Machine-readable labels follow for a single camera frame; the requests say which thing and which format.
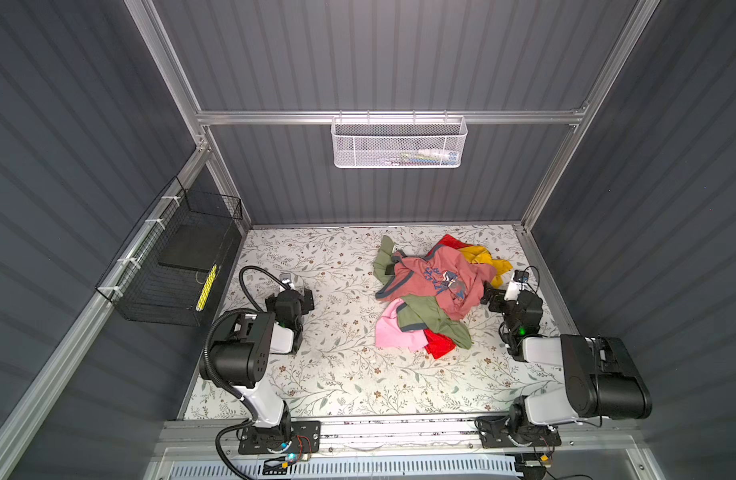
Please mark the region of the red cloth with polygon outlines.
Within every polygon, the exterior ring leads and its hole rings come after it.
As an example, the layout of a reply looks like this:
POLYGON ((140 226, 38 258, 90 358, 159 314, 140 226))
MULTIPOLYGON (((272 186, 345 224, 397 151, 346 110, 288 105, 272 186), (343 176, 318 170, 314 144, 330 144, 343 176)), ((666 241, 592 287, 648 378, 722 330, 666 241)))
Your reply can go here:
POLYGON ((427 344, 426 352, 435 360, 439 360, 456 349, 456 344, 445 335, 437 334, 429 329, 423 331, 427 344))

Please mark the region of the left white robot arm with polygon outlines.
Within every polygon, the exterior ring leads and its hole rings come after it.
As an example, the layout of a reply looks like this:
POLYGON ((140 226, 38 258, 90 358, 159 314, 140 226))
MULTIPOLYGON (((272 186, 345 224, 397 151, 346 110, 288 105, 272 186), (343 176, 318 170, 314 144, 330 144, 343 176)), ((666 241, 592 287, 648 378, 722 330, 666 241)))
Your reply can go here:
POLYGON ((282 290, 266 311, 237 308, 211 326, 199 362, 200 376, 238 399, 260 429, 287 431, 290 412, 266 371, 274 355, 294 355, 303 340, 303 317, 314 310, 309 289, 282 290))

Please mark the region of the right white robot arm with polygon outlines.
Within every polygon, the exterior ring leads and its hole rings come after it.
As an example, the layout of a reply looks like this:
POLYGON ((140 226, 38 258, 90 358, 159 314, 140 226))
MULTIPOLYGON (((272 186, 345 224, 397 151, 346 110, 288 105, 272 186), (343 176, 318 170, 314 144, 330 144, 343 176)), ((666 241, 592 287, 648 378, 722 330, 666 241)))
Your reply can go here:
POLYGON ((541 335, 543 300, 525 283, 512 282, 505 290, 485 284, 481 303, 502 315, 499 335, 514 360, 560 367, 563 373, 560 387, 521 395, 501 416, 476 418, 474 425, 483 447, 552 449, 561 445, 557 431, 561 425, 600 428, 606 419, 650 416, 650 392, 621 339, 541 335))

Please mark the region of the yellow cloth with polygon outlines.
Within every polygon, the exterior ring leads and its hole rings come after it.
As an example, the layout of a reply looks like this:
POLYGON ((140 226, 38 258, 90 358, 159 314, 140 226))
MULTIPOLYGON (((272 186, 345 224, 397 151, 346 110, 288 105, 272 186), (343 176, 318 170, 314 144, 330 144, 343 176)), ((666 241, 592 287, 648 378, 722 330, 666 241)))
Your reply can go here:
POLYGON ((470 264, 491 265, 495 269, 496 276, 491 280, 494 288, 500 288, 506 275, 513 270, 513 265, 508 260, 494 257, 484 246, 467 246, 459 249, 459 252, 470 264))

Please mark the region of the light pink cloth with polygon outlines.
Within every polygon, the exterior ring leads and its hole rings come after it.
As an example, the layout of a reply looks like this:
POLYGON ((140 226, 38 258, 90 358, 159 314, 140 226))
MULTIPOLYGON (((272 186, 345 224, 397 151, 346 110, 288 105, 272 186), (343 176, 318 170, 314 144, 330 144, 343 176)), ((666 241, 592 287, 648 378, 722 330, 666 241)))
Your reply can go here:
POLYGON ((404 332, 399 328, 398 310, 405 306, 403 300, 396 299, 382 312, 375 325, 377 348, 407 348, 410 352, 416 352, 428 345, 423 329, 404 332))

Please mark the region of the dusty rose printed shirt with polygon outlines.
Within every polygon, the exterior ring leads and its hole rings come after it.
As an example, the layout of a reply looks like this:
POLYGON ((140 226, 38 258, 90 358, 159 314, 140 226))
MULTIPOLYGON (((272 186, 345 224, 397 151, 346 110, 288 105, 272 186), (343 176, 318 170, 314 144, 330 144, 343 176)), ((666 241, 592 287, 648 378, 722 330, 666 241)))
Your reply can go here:
POLYGON ((409 295, 433 297, 452 320, 464 319, 484 294, 486 283, 499 274, 490 264, 472 264, 456 249, 438 245, 427 256, 390 256, 389 279, 375 294, 379 301, 409 295))

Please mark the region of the yellow green brush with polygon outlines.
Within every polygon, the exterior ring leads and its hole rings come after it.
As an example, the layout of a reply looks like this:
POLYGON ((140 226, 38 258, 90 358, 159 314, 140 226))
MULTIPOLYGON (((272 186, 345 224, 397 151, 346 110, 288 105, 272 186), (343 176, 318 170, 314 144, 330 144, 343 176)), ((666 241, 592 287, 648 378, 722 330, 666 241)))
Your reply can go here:
POLYGON ((201 289, 200 295, 198 297, 197 303, 195 305, 195 311, 196 312, 202 312, 205 309, 205 306, 208 302, 213 284, 216 280, 217 274, 218 274, 218 265, 214 264, 210 271, 208 272, 206 279, 203 283, 203 287, 201 289))

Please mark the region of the olive green shirt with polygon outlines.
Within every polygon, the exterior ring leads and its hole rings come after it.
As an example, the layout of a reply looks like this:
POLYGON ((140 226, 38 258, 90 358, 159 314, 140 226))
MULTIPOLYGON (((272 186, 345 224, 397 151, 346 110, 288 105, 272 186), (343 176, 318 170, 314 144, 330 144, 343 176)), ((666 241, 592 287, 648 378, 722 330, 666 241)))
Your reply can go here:
POLYGON ((456 347, 466 350, 472 347, 473 341, 468 327, 460 321, 452 320, 434 296, 408 295, 400 299, 406 304, 398 310, 398 325, 402 331, 429 329, 449 337, 456 347))

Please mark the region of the black pad in basket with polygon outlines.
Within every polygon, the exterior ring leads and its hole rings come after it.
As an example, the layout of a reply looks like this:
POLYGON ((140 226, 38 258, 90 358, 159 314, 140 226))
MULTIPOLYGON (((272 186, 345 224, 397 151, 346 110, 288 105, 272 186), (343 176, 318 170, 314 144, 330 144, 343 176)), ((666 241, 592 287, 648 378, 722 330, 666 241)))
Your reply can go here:
POLYGON ((228 230, 196 225, 181 225, 159 254, 163 267, 208 273, 219 264, 232 237, 228 230))

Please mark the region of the white vented strip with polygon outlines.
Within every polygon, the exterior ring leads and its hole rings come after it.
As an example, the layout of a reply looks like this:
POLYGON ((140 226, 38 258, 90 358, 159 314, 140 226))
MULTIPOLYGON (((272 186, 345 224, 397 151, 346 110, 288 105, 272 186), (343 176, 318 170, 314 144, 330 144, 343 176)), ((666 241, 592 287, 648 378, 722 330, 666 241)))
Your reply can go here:
POLYGON ((320 457, 284 470, 266 468, 260 459, 240 459, 236 469, 251 479, 410 479, 460 476, 521 479, 516 459, 488 454, 447 456, 320 457))

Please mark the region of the items in white basket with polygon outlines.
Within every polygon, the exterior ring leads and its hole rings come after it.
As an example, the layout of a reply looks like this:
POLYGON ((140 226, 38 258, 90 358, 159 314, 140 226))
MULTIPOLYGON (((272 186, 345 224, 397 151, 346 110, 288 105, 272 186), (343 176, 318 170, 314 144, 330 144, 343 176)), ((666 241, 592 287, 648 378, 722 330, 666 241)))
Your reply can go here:
POLYGON ((460 165, 460 153, 448 149, 420 149, 416 151, 393 152, 380 162, 393 166, 452 167, 460 165))

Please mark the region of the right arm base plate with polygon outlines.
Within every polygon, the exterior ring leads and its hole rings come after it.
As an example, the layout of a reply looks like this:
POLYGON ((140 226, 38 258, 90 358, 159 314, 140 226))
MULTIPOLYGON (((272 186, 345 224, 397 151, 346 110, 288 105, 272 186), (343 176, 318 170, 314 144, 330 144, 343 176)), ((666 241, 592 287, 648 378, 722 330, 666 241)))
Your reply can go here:
POLYGON ((548 426, 518 422, 507 416, 481 416, 474 420, 484 448, 525 447, 554 449, 562 445, 556 430, 548 426))

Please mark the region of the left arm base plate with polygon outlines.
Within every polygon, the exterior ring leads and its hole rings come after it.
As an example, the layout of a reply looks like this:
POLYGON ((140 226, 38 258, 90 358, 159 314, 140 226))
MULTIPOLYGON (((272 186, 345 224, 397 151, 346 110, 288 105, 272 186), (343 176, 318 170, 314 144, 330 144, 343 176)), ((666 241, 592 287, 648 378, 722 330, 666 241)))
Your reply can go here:
POLYGON ((317 453, 322 423, 293 421, 272 428, 247 427, 237 433, 241 455, 317 453))

